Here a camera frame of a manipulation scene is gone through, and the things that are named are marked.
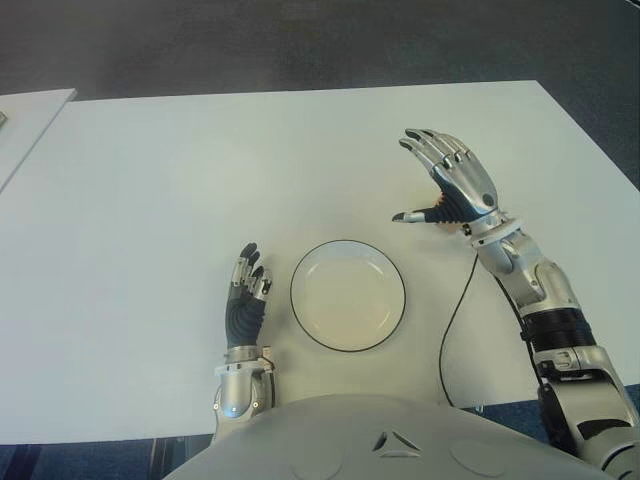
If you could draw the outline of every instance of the round plate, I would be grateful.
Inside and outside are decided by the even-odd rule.
[[[391,260],[351,240],[314,248],[291,280],[300,326],[316,342],[343,352],[383,342],[400,323],[404,302],[404,284]]]

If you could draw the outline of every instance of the white tabletop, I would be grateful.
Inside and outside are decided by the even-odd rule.
[[[8,120],[0,128],[0,192],[12,172],[51,124],[75,90],[0,96],[0,112]]]
[[[260,341],[281,402],[441,401],[438,346],[474,252],[461,234],[390,221],[438,195],[397,144],[406,127],[473,147],[637,383],[640,196],[536,82],[74,102],[0,201],[0,362],[12,366],[0,443],[214,430],[225,296],[248,241],[275,276]],[[294,319],[296,263],[333,239],[380,249],[406,285],[402,322],[372,350],[329,350]],[[481,269],[444,367],[460,406],[535,396],[517,324]]]

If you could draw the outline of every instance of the humanoid robot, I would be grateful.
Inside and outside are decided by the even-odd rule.
[[[555,448],[468,412],[399,398],[329,395],[275,407],[270,349],[257,346],[272,278],[254,270],[259,254],[249,244],[229,290],[214,441],[169,478],[640,478],[638,412],[563,271],[499,208],[491,178],[460,140],[408,129],[400,145],[442,194],[393,221],[455,223],[469,237],[520,323]]]

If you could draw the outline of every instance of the wire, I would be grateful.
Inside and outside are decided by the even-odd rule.
[[[447,340],[447,335],[449,334],[449,330],[451,330],[451,325],[453,325],[453,319],[456,318],[456,314],[458,313],[458,309],[462,304],[462,300],[469,289],[469,284],[471,283],[471,279],[473,278],[473,274],[476,271],[476,265],[478,264],[478,254],[476,254],[476,258],[473,260],[473,266],[471,267],[471,273],[469,274],[469,278],[467,279],[467,283],[464,286],[464,290],[462,290],[462,295],[460,295],[460,300],[458,300],[458,304],[456,308],[453,310],[451,314],[451,318],[449,319],[449,323],[447,325],[447,329],[444,331],[444,335],[442,335],[442,340],[440,341],[440,352],[438,354],[438,372],[440,373],[440,385],[442,385],[442,391],[444,392],[444,396],[447,397],[447,402],[449,405],[454,407],[455,405],[451,401],[451,397],[449,397],[449,392],[447,391],[447,387],[444,384],[444,376],[442,375],[442,354],[444,352],[444,343]]]
[[[500,290],[502,290],[502,293],[504,294],[504,296],[506,297],[507,301],[509,302],[509,306],[511,307],[511,310],[513,311],[513,314],[516,316],[516,320],[518,320],[518,324],[520,325],[520,330],[522,330],[524,332],[524,322],[522,321],[522,317],[520,316],[520,312],[518,312],[518,309],[516,308],[515,304],[513,303],[513,300],[509,296],[509,293],[507,292],[507,289],[504,288],[504,285],[502,284],[502,282],[500,281],[500,279],[498,277],[494,276],[493,278],[496,279],[496,282],[498,283],[498,286],[500,287]],[[536,363],[533,361],[533,349],[531,348],[531,342],[528,341],[528,340],[525,340],[525,343],[527,344],[527,353],[529,354],[529,362],[531,362],[531,368],[533,369],[533,373],[536,376],[536,380],[538,381],[538,385],[542,386],[542,378],[540,378],[540,374],[538,373],[538,369],[536,368]]]

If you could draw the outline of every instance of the floor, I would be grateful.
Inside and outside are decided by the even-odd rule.
[[[0,95],[536,79],[638,187],[639,24],[624,0],[2,0]],[[544,440],[534,402],[481,415]],[[0,446],[0,474],[13,451]],[[45,446],[32,478],[143,479],[150,451],[150,440]]]

